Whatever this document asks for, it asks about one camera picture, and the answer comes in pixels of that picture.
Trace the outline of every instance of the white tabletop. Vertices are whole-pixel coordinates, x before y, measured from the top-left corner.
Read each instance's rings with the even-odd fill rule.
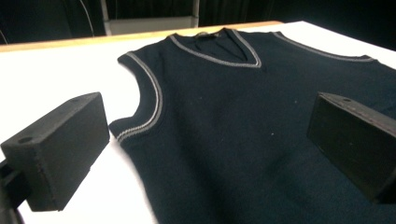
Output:
[[[286,37],[330,53],[369,55],[396,69],[396,52],[319,28],[304,21],[240,29],[280,31]],[[67,48],[0,53],[0,143],[66,100],[93,91],[104,98],[107,122],[130,117],[139,103],[134,76],[117,58],[163,37]],[[62,212],[31,212],[32,223],[156,223],[140,178],[114,136]]]

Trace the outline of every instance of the armhole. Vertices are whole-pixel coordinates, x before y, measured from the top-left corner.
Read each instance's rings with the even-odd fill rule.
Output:
[[[140,91],[139,106],[134,115],[109,125],[110,131],[122,143],[127,138],[147,132],[158,122],[163,111],[163,93],[152,70],[137,55],[128,52],[119,57],[119,62],[134,73]]]

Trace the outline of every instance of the black block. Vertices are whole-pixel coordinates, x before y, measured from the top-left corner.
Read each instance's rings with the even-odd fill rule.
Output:
[[[63,210],[109,140],[99,92],[58,106],[1,145],[7,164],[22,171],[33,211]]]
[[[307,136],[370,201],[396,202],[396,120],[320,92]]]

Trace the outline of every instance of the v-neck collar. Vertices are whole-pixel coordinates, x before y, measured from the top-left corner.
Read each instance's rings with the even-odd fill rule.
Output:
[[[223,41],[227,41],[228,43],[231,43],[233,45],[229,46],[230,48],[238,49],[241,56],[237,57],[235,55],[232,55],[231,52],[226,53],[226,57],[221,56],[221,53],[215,54],[209,53],[208,51],[205,52],[204,50],[196,47],[197,44],[199,44],[199,41],[201,41],[200,37],[182,36],[174,34],[170,35],[169,38],[178,48],[187,51],[193,56],[200,57],[213,63],[219,63],[232,67],[260,68],[262,66],[262,61],[260,60],[257,52],[240,34],[238,34],[237,31],[223,28],[217,32],[216,36],[214,36],[211,40],[206,41],[211,41],[210,44],[213,44],[213,46],[216,47],[216,39],[222,38]]]

